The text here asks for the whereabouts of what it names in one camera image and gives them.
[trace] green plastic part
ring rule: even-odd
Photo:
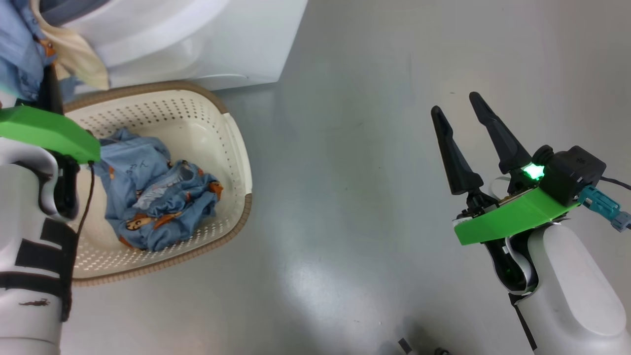
[[[101,160],[101,145],[66,116],[30,106],[0,110],[0,136],[70,155],[79,164]]]
[[[458,224],[454,230],[462,245],[503,239],[553,221],[578,206],[565,207],[536,188],[496,210]]]

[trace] black wire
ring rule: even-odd
[[[88,216],[88,211],[90,210],[90,204],[92,203],[92,194],[94,193],[94,162],[89,162],[92,181],[90,181],[90,194],[88,195],[88,202],[85,205],[85,210],[83,211],[83,216],[81,216],[81,222],[79,222],[79,228],[77,229],[77,236],[81,235],[81,230],[83,229],[83,224],[85,223],[85,219]]]
[[[621,181],[619,181],[619,180],[616,180],[616,179],[610,179],[610,178],[608,178],[608,177],[604,177],[604,176],[603,176],[603,177],[601,177],[601,178],[600,178],[600,180],[602,180],[602,181],[606,181],[606,182],[608,182],[608,183],[612,183],[612,184],[620,185],[620,186],[624,187],[624,188],[625,188],[625,189],[627,189],[627,190],[631,190],[631,185],[629,185],[629,184],[625,184],[625,183],[623,183],[623,182],[621,182]]]

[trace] washing machine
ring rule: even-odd
[[[195,80],[210,89],[278,81],[307,0],[42,0],[53,26],[93,47],[113,88]],[[94,91],[79,85],[76,93]]]

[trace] light blue fabric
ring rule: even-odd
[[[180,160],[172,167],[166,146],[122,128],[100,140],[95,164],[107,193],[105,218],[124,243],[158,251],[189,239],[199,222],[214,215],[217,178]]]
[[[44,68],[56,56],[46,57],[33,38],[44,40],[28,0],[0,0],[0,90],[35,101]]]

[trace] black velcro strap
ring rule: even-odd
[[[57,272],[59,278],[27,272],[0,272],[0,288],[43,292],[61,298],[61,321],[65,322],[70,316],[73,300],[71,286],[79,236],[65,223],[46,218],[40,239],[58,244],[61,250],[23,239],[15,265]]]
[[[24,289],[62,297],[63,288],[59,279],[54,277],[29,274],[28,272],[0,272],[0,288]]]
[[[521,314],[521,310],[519,309],[519,307],[517,307],[517,302],[524,299],[525,296],[518,296],[518,295],[509,293],[509,298],[510,298],[510,303],[513,305],[513,307],[515,307],[515,310],[517,311],[517,317],[519,318],[519,322],[521,323],[521,326],[524,329],[524,333],[526,333],[526,338],[528,339],[528,342],[530,343],[530,348],[533,351],[537,350],[537,343],[534,341],[533,333],[530,331],[528,324],[526,324],[526,320],[524,319],[524,316]]]
[[[51,246],[22,239],[15,265],[20,267],[41,268],[61,273],[63,252]]]

